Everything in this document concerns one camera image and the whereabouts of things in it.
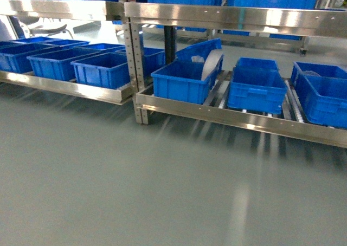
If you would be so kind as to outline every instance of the stainless steel shelf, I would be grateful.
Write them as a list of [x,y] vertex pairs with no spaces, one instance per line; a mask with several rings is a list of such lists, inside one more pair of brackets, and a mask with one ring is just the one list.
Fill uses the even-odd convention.
[[131,95],[133,94],[133,89],[130,84],[114,90],[81,85],[75,82],[52,80],[33,76],[31,74],[32,72],[26,74],[17,74],[0,71],[0,82],[48,90],[50,92],[88,98],[117,105],[123,105],[132,99]]
[[124,4],[108,1],[0,0],[0,14],[113,21],[124,16]]
[[222,75],[203,105],[163,99],[153,96],[153,85],[136,94],[139,109],[168,113],[198,120],[245,128],[249,130],[282,135],[290,138],[347,148],[347,130],[296,121],[295,100],[287,95],[282,115],[253,114],[226,108],[229,81]]
[[125,3],[131,23],[347,38],[340,11]]

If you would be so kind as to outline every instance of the bin handle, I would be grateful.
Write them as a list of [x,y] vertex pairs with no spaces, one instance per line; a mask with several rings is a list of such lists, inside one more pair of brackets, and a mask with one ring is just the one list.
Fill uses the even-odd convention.
[[341,109],[347,109],[347,102],[341,102],[340,108]]
[[260,95],[267,95],[267,90],[261,90],[261,89],[255,89],[255,88],[248,89],[248,92],[249,93],[260,94]]
[[202,69],[202,81],[204,81],[215,70],[222,57],[223,51],[221,49],[214,49],[210,52]]

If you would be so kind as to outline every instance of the metal rack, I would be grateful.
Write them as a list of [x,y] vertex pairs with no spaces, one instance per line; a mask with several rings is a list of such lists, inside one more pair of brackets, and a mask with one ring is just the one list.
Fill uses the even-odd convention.
[[[344,30],[347,15],[336,11],[125,3],[125,16],[134,27],[140,24],[162,24],[171,27],[241,29],[259,33],[347,38],[347,31]],[[132,37],[140,39],[139,32],[133,33]],[[136,62],[143,63],[141,56],[137,57]],[[137,79],[143,82],[141,70],[141,67],[136,68]],[[153,96],[153,85],[141,86],[134,101],[135,108],[141,112],[137,115],[137,122],[148,124],[148,111],[154,111],[347,148],[347,130],[305,121],[295,91],[287,79],[289,88],[281,115],[227,109],[230,74],[224,72],[220,75],[202,105],[158,98]]]
[[[149,111],[170,113],[250,130],[273,133],[333,146],[347,147],[347,131],[305,122],[300,104],[290,88],[282,115],[260,115],[225,108],[229,72],[219,81],[203,105],[153,96],[143,68],[142,24],[223,28],[257,33],[347,38],[347,16],[343,12],[320,10],[258,9],[104,1],[0,0],[2,15],[70,18],[79,20],[118,20],[123,18],[125,46],[131,83],[117,90],[62,82],[33,76],[32,73],[0,72],[0,81],[52,92],[69,94],[114,104],[124,104],[134,93],[136,121],[148,124]],[[174,48],[174,38],[165,39]],[[174,50],[168,52],[172,58]]]
[[[124,17],[124,4],[106,1],[0,0],[0,13],[7,16],[33,16],[74,20],[112,21]],[[136,90],[130,85],[112,90],[0,71],[0,82],[68,94],[123,105]]]

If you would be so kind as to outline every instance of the chair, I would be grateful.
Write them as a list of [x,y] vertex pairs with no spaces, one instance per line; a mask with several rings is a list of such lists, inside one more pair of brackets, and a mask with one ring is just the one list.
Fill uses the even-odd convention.
[[51,22],[45,24],[38,24],[31,27],[31,25],[37,23],[39,17],[17,17],[18,20],[22,23],[22,27],[26,27],[30,36],[35,36],[38,34],[53,36],[59,33],[69,33],[71,39],[74,39],[70,30],[66,29],[67,24],[63,22]]

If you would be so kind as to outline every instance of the lower shelf level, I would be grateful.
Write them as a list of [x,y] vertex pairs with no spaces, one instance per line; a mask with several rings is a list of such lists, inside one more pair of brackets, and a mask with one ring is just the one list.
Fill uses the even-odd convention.
[[131,100],[133,89],[130,84],[116,90],[95,86],[81,85],[75,82],[64,82],[33,76],[32,72],[25,74],[0,71],[0,82],[12,83],[50,92],[67,94],[97,101],[123,105]]
[[308,123],[301,113],[295,91],[289,86],[282,114],[255,114],[226,108],[231,72],[223,72],[202,105],[153,96],[153,85],[136,94],[140,109],[184,116],[249,130],[282,135],[347,148],[347,130]]

